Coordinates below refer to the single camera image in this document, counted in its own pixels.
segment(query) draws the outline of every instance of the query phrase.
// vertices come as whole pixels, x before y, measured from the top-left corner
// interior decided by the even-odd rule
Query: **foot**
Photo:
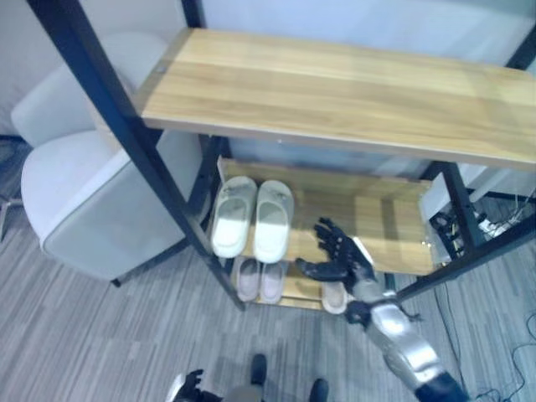
[[[256,354],[251,362],[251,383],[264,387],[266,381],[266,356],[264,354]]]
[[[329,387],[325,379],[317,379],[312,385],[309,402],[327,402],[327,392]]]

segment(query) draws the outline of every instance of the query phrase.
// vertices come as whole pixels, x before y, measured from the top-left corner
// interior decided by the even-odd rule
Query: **floor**
[[[17,191],[23,151],[0,165],[3,193]],[[494,214],[511,207],[487,201]],[[471,396],[490,387],[506,396],[520,383],[509,351],[529,340],[535,261],[533,241],[449,282],[454,320],[438,288]],[[416,326],[459,379],[434,292],[405,307],[422,314]],[[528,383],[513,401],[536,400],[535,349],[516,357]],[[205,369],[205,389],[224,394],[244,383],[257,352],[268,357],[267,401],[306,400],[320,376],[330,402],[414,400],[362,329],[341,317],[260,305],[238,312],[191,248],[117,289],[44,255],[23,209],[10,212],[0,244],[0,401],[164,401],[175,375],[195,368]]]

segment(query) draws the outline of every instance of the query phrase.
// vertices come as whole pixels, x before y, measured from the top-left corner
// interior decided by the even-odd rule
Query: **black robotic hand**
[[[352,293],[357,281],[374,280],[374,269],[366,250],[362,250],[329,218],[320,218],[318,222],[314,226],[318,247],[327,252],[330,261],[314,264],[298,258],[296,264],[301,272],[315,281],[341,281],[349,293]]]
[[[203,374],[203,370],[201,369],[189,373],[173,402],[182,402],[184,400],[197,401],[200,399],[201,391],[198,389],[198,384],[201,382],[201,374]]]
[[[198,389],[202,374],[201,369],[189,373],[173,402],[220,402],[219,396]]]

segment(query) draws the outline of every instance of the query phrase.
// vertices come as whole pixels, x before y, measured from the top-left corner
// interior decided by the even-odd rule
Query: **slipper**
[[[231,178],[219,190],[212,248],[218,257],[234,258],[245,248],[257,186],[246,176]]]
[[[257,195],[257,222],[253,251],[260,262],[271,264],[283,259],[288,247],[294,198],[282,182],[262,183]]]
[[[260,299],[264,303],[276,304],[283,294],[288,263],[265,264],[260,277]]]
[[[322,283],[322,306],[332,314],[343,314],[348,304],[348,293],[342,282]]]
[[[259,295],[260,264],[247,259],[240,264],[236,274],[238,298],[243,302],[252,302]]]

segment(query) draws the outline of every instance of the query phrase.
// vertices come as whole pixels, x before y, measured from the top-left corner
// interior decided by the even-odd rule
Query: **silver robotic arm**
[[[395,294],[384,291],[376,281],[372,259],[361,242],[347,237],[329,219],[320,219],[315,230],[319,247],[330,261],[312,264],[298,259],[298,267],[317,281],[344,283],[356,299],[345,312],[348,322],[363,325],[389,369],[422,402],[469,400],[433,347],[415,330]]]

